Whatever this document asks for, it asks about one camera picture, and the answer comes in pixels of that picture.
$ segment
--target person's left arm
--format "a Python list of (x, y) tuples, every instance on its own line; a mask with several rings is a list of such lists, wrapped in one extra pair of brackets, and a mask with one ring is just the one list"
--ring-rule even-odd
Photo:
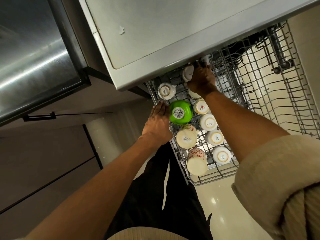
[(138, 141), (67, 198), (27, 239), (103, 239), (141, 166), (172, 139), (169, 116), (169, 107), (160, 102), (152, 109)]

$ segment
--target wire rack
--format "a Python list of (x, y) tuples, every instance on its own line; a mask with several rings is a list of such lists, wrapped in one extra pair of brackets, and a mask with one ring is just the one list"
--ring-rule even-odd
[[(291, 134), (320, 139), (318, 109), (287, 22), (217, 50), (210, 54), (209, 60), (211, 70), (217, 77), (216, 86), (225, 96), (268, 118)], [(168, 82), (177, 85), (177, 93), (167, 103), (186, 100), (194, 105), (196, 101), (188, 96), (188, 88), (182, 79), (185, 67), (147, 82), (155, 104), (160, 100), (159, 85)], [(188, 172), (186, 159), (189, 150), (177, 144), (175, 137), (180, 127), (170, 123), (174, 134), (172, 148), (186, 182), (195, 186), (230, 177), (236, 173), (239, 165), (235, 157), (226, 165), (219, 165), (213, 160), (214, 146), (205, 140), (206, 131), (201, 130), (198, 124), (200, 117), (194, 113), (189, 123), (200, 131), (195, 147), (202, 149), (208, 157), (207, 174), (201, 177)], [(223, 146), (234, 155), (226, 140)]]

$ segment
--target hand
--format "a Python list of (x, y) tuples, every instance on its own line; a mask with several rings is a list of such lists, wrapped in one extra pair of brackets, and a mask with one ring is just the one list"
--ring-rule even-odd
[(188, 88), (202, 98), (205, 98), (211, 92), (217, 91), (216, 78), (211, 72), (210, 66), (207, 63), (199, 64), (199, 62), (195, 62), (193, 66), (193, 76), (191, 81), (187, 83)]
[(164, 101), (160, 101), (153, 107), (143, 128), (142, 137), (148, 137), (148, 141), (156, 148), (166, 144), (173, 137), (169, 129), (169, 117), (170, 107)]

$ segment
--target dishwasher top panel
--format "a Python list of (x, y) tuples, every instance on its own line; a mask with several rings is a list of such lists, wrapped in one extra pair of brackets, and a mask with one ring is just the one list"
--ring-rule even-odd
[(318, 0), (79, 0), (118, 90)]

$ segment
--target person's left hand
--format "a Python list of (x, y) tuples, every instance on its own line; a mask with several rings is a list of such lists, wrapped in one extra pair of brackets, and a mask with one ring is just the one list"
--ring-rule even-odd
[(169, 129), (170, 107), (164, 101), (154, 106), (148, 121), (146, 122), (142, 136), (148, 137), (154, 146), (159, 148), (173, 137)]

